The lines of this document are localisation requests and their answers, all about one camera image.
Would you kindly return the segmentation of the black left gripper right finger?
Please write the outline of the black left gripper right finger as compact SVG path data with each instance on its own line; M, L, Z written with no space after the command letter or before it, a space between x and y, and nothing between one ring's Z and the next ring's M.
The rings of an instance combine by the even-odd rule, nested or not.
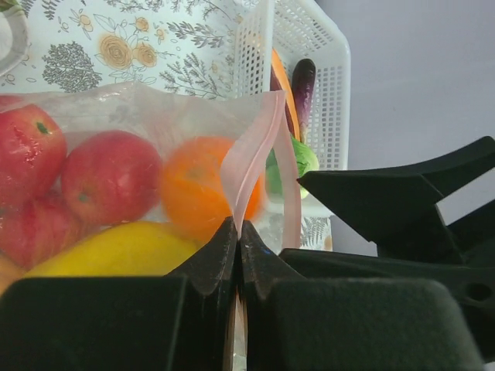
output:
M239 242L249 370L481 370L446 287L303 277L245 223Z

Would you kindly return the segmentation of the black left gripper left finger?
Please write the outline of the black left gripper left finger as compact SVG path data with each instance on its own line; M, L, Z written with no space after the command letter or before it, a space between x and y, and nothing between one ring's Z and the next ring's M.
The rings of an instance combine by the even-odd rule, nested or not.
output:
M3 370L230 370L237 231L162 273L34 275L1 297Z

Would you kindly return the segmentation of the yellow orange peach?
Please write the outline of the yellow orange peach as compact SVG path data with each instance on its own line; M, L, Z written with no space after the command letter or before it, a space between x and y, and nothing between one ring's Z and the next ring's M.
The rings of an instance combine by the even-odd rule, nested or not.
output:
M14 264L4 254L0 256L0 294L3 294L10 285L19 280L25 271Z

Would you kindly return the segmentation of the purple eggplant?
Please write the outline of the purple eggplant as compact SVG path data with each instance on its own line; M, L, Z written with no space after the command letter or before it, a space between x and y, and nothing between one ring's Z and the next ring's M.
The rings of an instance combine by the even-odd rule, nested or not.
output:
M293 70L291 88L295 102L295 111L299 121L300 141L302 143L306 142L315 83L316 65L314 62L309 58L298 61Z

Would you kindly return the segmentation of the clear zip top bag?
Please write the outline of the clear zip top bag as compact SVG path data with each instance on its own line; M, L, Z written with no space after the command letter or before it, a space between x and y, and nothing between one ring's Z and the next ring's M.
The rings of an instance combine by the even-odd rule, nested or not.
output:
M282 194L301 242L285 94L227 101L114 84L1 96L1 277L160 275L232 217L239 235Z

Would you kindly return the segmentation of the red apple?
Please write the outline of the red apple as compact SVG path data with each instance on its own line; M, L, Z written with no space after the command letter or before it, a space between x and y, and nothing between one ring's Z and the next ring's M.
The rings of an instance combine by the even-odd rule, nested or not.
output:
M1 211L1 252L30 269L71 247L93 229L70 209L59 192L50 190L19 207Z
M67 205L93 225L141 219L158 202L162 159L144 138L102 131L78 145L60 175Z
M67 141L58 124L29 104L1 113L1 207L45 194L60 174Z

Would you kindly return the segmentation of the yellow banana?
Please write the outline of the yellow banana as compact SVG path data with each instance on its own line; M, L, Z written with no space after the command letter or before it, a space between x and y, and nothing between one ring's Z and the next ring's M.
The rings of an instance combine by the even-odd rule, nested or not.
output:
M94 234L24 277L163 276L199 249L169 223L138 221Z

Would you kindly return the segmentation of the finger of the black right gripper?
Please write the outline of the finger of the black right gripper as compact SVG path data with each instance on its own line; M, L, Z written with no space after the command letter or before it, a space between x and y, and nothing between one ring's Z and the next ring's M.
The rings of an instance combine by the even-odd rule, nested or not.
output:
M299 184L380 257L425 263L494 260L494 203L446 224L438 202L494 167L494 139L482 137L438 158L390 168L310 171Z
M494 268L420 263L318 250L284 249L279 257L307 278L424 279L446 287L463 311L483 359L494 361Z

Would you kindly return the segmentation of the orange fruit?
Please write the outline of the orange fruit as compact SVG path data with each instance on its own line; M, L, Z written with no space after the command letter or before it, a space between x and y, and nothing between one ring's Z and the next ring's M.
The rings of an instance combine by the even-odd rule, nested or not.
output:
M231 215L220 167L234 141L197 136L184 141L164 161L159 188L166 218L185 237L206 243Z

